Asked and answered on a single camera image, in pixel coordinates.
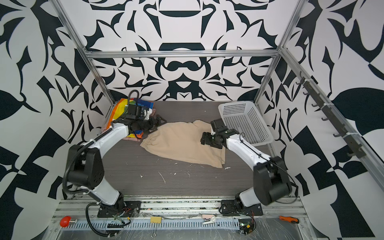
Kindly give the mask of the multicolour shorts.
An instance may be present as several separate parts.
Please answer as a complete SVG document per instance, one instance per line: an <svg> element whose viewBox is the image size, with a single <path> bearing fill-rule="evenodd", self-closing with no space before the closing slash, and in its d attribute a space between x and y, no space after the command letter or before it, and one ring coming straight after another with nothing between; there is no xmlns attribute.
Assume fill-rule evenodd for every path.
<svg viewBox="0 0 384 240"><path fill-rule="evenodd" d="M122 123L129 129L125 139L139 141L145 131L154 128L152 119L154 112L154 102L137 98L120 99L110 110L103 130L107 130L115 123Z"/></svg>

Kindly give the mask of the beige shorts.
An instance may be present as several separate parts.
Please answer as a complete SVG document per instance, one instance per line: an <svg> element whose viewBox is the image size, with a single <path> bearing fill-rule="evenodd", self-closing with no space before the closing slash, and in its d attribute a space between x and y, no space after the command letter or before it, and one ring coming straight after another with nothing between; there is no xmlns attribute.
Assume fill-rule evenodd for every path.
<svg viewBox="0 0 384 240"><path fill-rule="evenodd" d="M202 145L205 132L211 133L211 125L201 120L166 123L149 134L141 147L161 158L221 169L225 164L225 149Z"/></svg>

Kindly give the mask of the white plastic basket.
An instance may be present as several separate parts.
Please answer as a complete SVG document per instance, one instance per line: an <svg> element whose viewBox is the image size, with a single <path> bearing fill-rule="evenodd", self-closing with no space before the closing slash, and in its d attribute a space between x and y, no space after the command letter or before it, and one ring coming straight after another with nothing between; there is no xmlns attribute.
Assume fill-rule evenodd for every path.
<svg viewBox="0 0 384 240"><path fill-rule="evenodd" d="M218 106L220 116L229 129L244 134L252 146L262 146L274 141L272 133L253 102L229 102Z"/></svg>

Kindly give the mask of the pink shorts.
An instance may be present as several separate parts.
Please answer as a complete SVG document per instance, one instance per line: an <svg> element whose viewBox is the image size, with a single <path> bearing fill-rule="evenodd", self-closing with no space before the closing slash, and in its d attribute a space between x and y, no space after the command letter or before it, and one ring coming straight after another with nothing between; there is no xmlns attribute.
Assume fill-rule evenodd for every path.
<svg viewBox="0 0 384 240"><path fill-rule="evenodd" d="M113 124L117 124L117 123L120 123L120 124L124 124L128 127L128 122L129 121L132 121L130 119L125 119L124 116L125 116L125 113L126 113L126 110L127 110L127 107L126 106L116 106L113 110L112 110L112 113L107 121L107 124L106 126L102 129L102 132L106 131L107 129L109 129L110 127L113 126ZM155 110L153 110L152 114L150 115L149 118L153 118L154 119L154 112ZM150 133L145 133L143 131L135 131L133 134L128 134L124 140L134 140L134 141L140 141L143 136L145 134L150 134Z"/></svg>

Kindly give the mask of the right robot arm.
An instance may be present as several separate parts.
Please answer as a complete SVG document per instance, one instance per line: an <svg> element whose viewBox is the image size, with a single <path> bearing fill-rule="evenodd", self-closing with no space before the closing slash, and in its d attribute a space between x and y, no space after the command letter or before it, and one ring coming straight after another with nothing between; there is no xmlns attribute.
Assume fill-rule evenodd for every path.
<svg viewBox="0 0 384 240"><path fill-rule="evenodd" d="M226 130L222 134L204 132L201 144L230 150L253 171L253 187L239 193L240 206L267 206L292 193L292 181L285 162L279 157L273 158L261 152L237 131Z"/></svg>

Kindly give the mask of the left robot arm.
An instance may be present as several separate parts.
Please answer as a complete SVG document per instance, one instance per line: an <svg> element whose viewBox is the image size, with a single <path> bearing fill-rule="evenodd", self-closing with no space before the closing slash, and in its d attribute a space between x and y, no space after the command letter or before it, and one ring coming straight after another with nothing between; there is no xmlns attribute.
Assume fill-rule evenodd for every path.
<svg viewBox="0 0 384 240"><path fill-rule="evenodd" d="M106 180L103 156L120 140L135 131L143 131L148 135L166 123L160 115L149 117L147 120L118 118L96 138L85 144L70 147L62 182L64 193L89 195L102 207L121 213L126 207L124 197Z"/></svg>

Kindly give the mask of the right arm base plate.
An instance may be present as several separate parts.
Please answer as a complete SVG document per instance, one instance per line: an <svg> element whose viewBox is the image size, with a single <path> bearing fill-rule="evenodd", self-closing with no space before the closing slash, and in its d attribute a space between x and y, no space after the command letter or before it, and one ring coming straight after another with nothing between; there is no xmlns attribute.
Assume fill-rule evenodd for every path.
<svg viewBox="0 0 384 240"><path fill-rule="evenodd" d="M245 207L239 199L235 200L221 200L219 213L223 216L239 216L239 215L253 215L262 216L263 209L261 204Z"/></svg>

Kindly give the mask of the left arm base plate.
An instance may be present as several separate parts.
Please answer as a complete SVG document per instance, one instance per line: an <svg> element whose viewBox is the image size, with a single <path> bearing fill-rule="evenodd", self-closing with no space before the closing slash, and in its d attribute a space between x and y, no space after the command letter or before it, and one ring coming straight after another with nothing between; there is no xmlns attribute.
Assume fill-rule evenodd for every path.
<svg viewBox="0 0 384 240"><path fill-rule="evenodd" d="M141 201L124 201L124 203L116 203L113 206L100 204L98 218L113 218L118 216L121 218L133 217L140 213Z"/></svg>

